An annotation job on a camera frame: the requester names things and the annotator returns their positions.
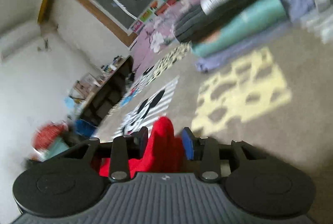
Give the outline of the teal folded garment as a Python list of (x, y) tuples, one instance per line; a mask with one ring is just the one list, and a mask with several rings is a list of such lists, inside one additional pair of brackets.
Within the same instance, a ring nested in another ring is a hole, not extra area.
[(193, 54), (206, 58), (287, 18), (281, 0), (258, 0), (220, 30), (214, 41), (193, 43)]

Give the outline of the Mickey Mouse bed blanket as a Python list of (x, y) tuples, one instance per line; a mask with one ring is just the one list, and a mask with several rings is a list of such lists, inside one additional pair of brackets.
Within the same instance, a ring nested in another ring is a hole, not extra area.
[(112, 111), (97, 136), (109, 141), (127, 121), (167, 116), (176, 132), (245, 141), (308, 173), (317, 189), (310, 214), (332, 223), (332, 43), (295, 28), (210, 73), (195, 60), (188, 54)]

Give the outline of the lavender folded garment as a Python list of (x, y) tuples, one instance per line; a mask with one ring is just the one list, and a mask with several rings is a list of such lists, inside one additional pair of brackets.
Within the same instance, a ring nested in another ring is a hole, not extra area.
[(287, 28), (298, 22), (301, 17), (314, 8), (314, 0), (282, 0), (282, 2), (287, 8), (288, 21), (280, 21), (225, 50), (219, 51), (207, 58), (200, 58), (195, 63), (196, 70), (198, 72), (209, 72), (225, 66), (232, 59), (253, 50), (255, 47), (258, 47), (271, 39), (279, 37)]

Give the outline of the red sweater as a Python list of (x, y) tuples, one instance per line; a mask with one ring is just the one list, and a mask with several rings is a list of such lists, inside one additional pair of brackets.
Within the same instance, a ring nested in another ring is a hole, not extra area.
[[(112, 142), (101, 143), (91, 166), (100, 176), (108, 177)], [(130, 159), (130, 178), (139, 172), (179, 173), (182, 171), (184, 149), (182, 139), (174, 135), (171, 120), (162, 116), (153, 124), (141, 159)]]

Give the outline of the red patterned cloth bundle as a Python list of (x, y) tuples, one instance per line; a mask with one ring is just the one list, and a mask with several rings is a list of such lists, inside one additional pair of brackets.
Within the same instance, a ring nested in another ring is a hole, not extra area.
[(65, 122), (53, 123), (50, 122), (41, 126), (34, 133), (32, 139), (32, 147), (36, 150), (48, 149), (56, 138), (68, 130), (68, 126)]

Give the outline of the purple floral quilt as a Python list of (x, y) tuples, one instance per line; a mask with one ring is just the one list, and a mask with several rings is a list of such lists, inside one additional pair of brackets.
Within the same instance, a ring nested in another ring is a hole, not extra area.
[(191, 6), (199, 3), (200, 0), (180, 0), (141, 30), (137, 42), (130, 51), (133, 58), (132, 72), (134, 72), (135, 80), (149, 68), (156, 55), (174, 40), (173, 31), (180, 16), (187, 12)]

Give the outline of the white air conditioner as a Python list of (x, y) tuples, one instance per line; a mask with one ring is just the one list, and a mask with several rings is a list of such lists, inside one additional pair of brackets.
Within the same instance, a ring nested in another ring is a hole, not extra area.
[(35, 21), (27, 21), (1, 34), (1, 62), (40, 36), (41, 28)]

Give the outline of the striped dark folded garment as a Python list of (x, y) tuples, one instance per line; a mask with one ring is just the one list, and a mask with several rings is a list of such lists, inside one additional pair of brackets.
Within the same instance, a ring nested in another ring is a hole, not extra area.
[(174, 36), (179, 42), (195, 42), (202, 39), (228, 23), (255, 1), (257, 0), (200, 0), (178, 18)]

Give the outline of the wooden side table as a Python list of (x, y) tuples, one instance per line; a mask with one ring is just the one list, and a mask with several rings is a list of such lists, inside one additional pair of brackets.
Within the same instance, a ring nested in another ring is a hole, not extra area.
[(126, 78), (132, 74), (133, 58), (129, 55), (122, 60), (117, 70), (106, 78), (103, 84), (95, 86), (92, 92), (76, 114), (72, 115), (72, 120), (82, 119), (84, 121), (99, 126), (108, 115), (112, 107), (121, 100), (125, 94)]

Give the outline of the blue bag under table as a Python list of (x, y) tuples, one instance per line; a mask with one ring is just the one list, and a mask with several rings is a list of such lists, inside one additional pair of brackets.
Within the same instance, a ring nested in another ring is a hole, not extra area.
[(74, 123), (75, 133), (85, 138), (90, 138), (94, 134), (97, 127), (85, 120), (76, 120)]

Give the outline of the teal plastic storage bin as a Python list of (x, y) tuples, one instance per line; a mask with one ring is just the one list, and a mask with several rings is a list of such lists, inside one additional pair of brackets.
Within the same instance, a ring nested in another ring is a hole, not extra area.
[(40, 149), (37, 151), (39, 161), (46, 161), (66, 150), (69, 146), (64, 142), (61, 137), (57, 137), (46, 149)]

